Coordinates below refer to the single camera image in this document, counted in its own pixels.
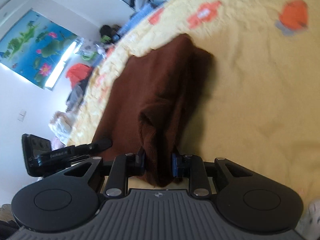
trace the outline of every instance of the plastic bag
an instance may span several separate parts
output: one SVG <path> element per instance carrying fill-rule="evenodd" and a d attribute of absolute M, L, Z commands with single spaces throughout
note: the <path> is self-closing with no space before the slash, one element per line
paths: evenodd
<path fill-rule="evenodd" d="M 55 136 L 57 136 L 59 140 L 66 145 L 75 120 L 76 114 L 74 112 L 63 113 L 57 111 L 50 120 L 49 127 Z"/>
<path fill-rule="evenodd" d="M 65 145 L 59 140 L 59 138 L 57 136 L 55 136 L 52 140 L 51 140 L 51 149 L 54 150 L 58 150 L 61 148 L 64 148 Z"/>

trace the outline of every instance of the bed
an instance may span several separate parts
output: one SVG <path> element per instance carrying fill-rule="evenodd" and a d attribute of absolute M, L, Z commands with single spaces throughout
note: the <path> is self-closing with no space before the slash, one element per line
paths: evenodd
<path fill-rule="evenodd" d="M 130 55 L 143 56 L 188 33 L 214 55 L 215 64 L 180 152 L 205 161 L 228 158 L 291 187 L 305 204 L 320 197 L 319 5 L 320 0 L 170 0 L 96 68 L 68 144 L 91 142 Z M 135 178 L 129 187 L 152 188 Z"/>

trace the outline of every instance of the framed picture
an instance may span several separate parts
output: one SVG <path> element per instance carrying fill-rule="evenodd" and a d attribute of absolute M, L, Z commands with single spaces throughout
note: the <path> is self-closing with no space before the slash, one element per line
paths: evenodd
<path fill-rule="evenodd" d="M 44 88 L 76 37 L 31 10 L 0 41 L 0 63 Z"/>

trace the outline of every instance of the wall socket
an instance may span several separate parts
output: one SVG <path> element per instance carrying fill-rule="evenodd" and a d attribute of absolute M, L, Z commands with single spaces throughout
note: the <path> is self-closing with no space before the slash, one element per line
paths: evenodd
<path fill-rule="evenodd" d="M 19 115 L 18 115 L 18 120 L 21 121 L 21 122 L 23 122 L 24 117 L 26 116 L 26 114 L 27 114 L 27 111 L 22 109 L 22 110 L 20 111 Z"/>

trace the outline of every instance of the white plastic bag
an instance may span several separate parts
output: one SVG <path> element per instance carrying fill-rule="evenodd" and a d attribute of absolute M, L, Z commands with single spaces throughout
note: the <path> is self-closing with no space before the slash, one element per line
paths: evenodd
<path fill-rule="evenodd" d="M 50 120 L 49 127 L 59 140 L 66 145 L 75 120 L 76 114 L 74 112 L 63 113 L 57 111 Z"/>

